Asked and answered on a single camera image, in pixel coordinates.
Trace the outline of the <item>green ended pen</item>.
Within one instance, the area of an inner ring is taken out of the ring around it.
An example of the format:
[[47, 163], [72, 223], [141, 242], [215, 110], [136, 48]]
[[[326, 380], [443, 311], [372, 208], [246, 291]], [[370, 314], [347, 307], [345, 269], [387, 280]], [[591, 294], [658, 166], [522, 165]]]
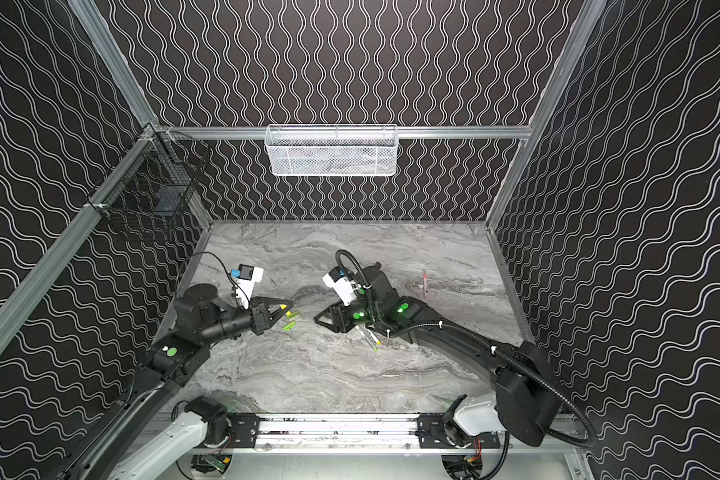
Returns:
[[370, 346], [370, 348], [377, 352], [379, 349], [380, 341], [374, 336], [372, 332], [369, 330], [363, 328], [362, 326], [357, 327], [358, 332], [363, 337], [365, 342]]

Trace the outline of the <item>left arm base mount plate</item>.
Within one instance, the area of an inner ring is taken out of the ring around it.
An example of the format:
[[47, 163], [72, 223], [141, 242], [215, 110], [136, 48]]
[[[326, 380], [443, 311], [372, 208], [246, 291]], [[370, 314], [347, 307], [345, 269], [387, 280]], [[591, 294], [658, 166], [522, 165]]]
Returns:
[[220, 415], [209, 422], [202, 422], [206, 428], [198, 448], [212, 450], [253, 448], [259, 434], [261, 418], [252, 413]]

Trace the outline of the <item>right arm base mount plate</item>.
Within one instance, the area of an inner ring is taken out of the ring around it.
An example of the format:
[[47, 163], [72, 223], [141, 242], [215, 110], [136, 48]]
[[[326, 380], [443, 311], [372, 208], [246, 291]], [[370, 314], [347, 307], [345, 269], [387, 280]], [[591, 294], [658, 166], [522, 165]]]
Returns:
[[422, 449], [475, 448], [477, 439], [480, 440], [483, 448], [498, 449], [500, 447], [500, 439], [496, 433], [486, 432], [479, 436], [468, 434], [444, 413], [419, 415], [416, 419], [414, 434]]

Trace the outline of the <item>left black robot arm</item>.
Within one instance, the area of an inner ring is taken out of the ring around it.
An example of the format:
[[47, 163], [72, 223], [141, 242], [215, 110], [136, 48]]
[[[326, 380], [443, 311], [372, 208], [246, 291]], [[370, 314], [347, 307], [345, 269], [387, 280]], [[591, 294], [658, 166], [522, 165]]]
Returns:
[[283, 298], [255, 296], [246, 309], [222, 300], [216, 286], [189, 287], [174, 302], [176, 323], [153, 343], [120, 404], [46, 479], [104, 479], [148, 426], [154, 415], [186, 386], [210, 358], [212, 347], [245, 332], [263, 334], [292, 309]]

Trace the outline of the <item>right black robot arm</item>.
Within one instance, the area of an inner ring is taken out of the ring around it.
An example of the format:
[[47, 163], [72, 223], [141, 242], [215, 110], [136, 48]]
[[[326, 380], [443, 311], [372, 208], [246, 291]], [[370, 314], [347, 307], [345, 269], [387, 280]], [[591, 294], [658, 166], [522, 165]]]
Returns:
[[335, 333], [360, 329], [373, 345], [387, 338], [432, 349], [488, 383], [489, 393], [463, 394], [444, 414], [452, 444], [493, 431], [507, 432], [532, 447], [542, 443], [561, 401], [547, 388], [555, 379], [537, 347], [528, 341], [514, 346], [488, 338], [448, 320], [422, 300], [400, 295], [380, 264], [359, 274], [336, 266], [323, 282], [339, 299], [315, 316], [316, 324]]

